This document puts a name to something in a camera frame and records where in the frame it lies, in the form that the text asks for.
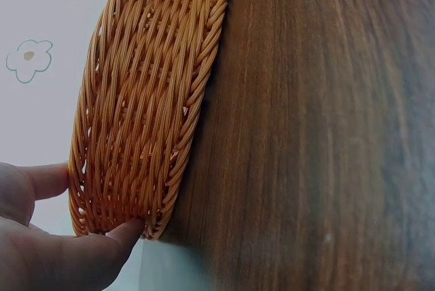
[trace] orange wicker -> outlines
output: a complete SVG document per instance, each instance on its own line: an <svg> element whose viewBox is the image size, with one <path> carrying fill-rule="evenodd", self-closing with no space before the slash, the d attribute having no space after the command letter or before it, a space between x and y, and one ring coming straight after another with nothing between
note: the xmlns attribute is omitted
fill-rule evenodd
<svg viewBox="0 0 435 291"><path fill-rule="evenodd" d="M75 114L69 203L77 235L130 218L157 239L188 161L226 0L108 0Z"/></svg>

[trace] wood grain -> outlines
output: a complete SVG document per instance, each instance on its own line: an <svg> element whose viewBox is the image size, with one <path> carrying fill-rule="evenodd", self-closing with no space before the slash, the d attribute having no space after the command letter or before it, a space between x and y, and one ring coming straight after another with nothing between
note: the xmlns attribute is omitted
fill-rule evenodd
<svg viewBox="0 0 435 291"><path fill-rule="evenodd" d="M214 290L435 290L435 0L229 0L163 239Z"/></svg>

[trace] brown wooden panel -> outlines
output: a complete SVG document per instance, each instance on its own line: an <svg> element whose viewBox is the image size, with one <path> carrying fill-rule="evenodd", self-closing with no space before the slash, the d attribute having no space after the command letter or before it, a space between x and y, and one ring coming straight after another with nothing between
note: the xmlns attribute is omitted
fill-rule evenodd
<svg viewBox="0 0 435 291"><path fill-rule="evenodd" d="M434 6L229 0L163 238L214 289L435 290Z"/></svg>

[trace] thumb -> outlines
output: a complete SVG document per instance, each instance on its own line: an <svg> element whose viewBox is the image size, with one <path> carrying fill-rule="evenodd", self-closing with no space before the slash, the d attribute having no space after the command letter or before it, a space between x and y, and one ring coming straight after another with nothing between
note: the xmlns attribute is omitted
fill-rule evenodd
<svg viewBox="0 0 435 291"><path fill-rule="evenodd" d="M143 222L131 220L103 235L57 237L50 246L46 287L53 290L103 290L112 284L143 232Z"/></svg>

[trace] hand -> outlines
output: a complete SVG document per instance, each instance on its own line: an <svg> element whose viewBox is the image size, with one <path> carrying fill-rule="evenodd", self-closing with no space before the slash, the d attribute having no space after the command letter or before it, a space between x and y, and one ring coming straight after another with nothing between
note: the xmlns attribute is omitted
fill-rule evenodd
<svg viewBox="0 0 435 291"><path fill-rule="evenodd" d="M0 163L2 290L102 290L118 276L143 231L141 221L85 237L50 235L31 226L35 201L57 196L67 186L66 165Z"/></svg>

